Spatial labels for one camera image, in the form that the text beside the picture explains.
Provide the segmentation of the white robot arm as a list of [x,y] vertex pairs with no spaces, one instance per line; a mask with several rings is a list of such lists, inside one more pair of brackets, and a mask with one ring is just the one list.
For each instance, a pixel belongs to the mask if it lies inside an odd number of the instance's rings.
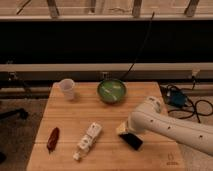
[[159,99],[148,96],[129,115],[128,129],[150,130],[213,156],[213,126],[169,117],[161,109]]

